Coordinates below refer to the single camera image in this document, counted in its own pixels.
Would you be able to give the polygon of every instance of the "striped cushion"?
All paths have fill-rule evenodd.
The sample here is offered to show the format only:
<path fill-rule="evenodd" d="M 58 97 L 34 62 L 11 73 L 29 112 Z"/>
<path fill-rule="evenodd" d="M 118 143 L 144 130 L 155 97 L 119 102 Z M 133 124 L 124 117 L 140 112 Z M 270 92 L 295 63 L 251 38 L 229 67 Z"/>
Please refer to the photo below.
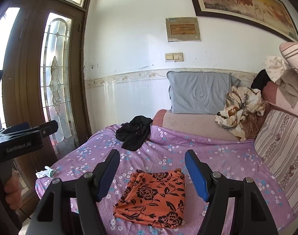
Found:
<path fill-rule="evenodd" d="M 255 150 L 298 214 L 298 118 L 272 110 L 258 133 Z"/>
<path fill-rule="evenodd" d="M 282 56 L 298 73 L 298 42 L 284 42 L 280 45 Z"/>

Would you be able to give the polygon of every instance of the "human hand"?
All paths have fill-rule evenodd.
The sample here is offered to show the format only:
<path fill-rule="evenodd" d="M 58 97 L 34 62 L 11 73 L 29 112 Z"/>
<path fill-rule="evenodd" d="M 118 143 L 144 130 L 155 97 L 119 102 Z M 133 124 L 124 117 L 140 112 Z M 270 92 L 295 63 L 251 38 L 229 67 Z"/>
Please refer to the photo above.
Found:
<path fill-rule="evenodd" d="M 20 189 L 19 179 L 16 173 L 13 173 L 10 179 L 5 183 L 4 191 L 7 193 L 5 200 L 10 208 L 13 210 L 19 209 L 22 204 L 22 190 Z"/>

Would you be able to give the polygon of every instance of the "black clothing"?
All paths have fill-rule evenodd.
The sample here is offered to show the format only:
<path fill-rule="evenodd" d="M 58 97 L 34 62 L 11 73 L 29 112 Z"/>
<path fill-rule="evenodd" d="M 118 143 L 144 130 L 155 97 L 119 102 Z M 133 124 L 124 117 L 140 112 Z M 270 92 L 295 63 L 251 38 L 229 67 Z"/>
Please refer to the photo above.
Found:
<path fill-rule="evenodd" d="M 122 148 L 136 151 L 150 134 L 151 118 L 136 116 L 129 123 L 125 123 L 116 131 L 115 137 L 124 141 Z"/>
<path fill-rule="evenodd" d="M 258 73 L 258 75 L 253 80 L 253 83 L 251 84 L 252 89 L 259 89 L 263 90 L 263 88 L 267 85 L 268 81 L 271 81 L 269 78 L 266 70 L 262 70 Z"/>

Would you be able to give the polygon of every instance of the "picture frame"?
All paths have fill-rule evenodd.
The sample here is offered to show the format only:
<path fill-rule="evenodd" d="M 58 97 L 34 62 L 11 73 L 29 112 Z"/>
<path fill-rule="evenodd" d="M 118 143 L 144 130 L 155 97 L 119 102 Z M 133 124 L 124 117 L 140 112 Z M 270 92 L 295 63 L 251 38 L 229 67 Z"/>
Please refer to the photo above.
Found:
<path fill-rule="evenodd" d="M 196 17 L 166 18 L 167 41 L 201 41 Z"/>
<path fill-rule="evenodd" d="M 234 20 L 259 27 L 289 42 L 298 42 L 298 30 L 280 0 L 192 0 L 196 16 Z"/>

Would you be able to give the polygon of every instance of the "wall switch panel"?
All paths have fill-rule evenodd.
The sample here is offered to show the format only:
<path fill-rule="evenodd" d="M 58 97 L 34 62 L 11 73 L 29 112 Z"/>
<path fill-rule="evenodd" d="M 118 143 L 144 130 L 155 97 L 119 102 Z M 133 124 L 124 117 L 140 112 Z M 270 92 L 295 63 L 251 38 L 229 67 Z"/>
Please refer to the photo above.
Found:
<path fill-rule="evenodd" d="M 184 55 L 183 55 L 183 53 L 166 53 L 165 61 L 166 62 L 183 62 Z"/>

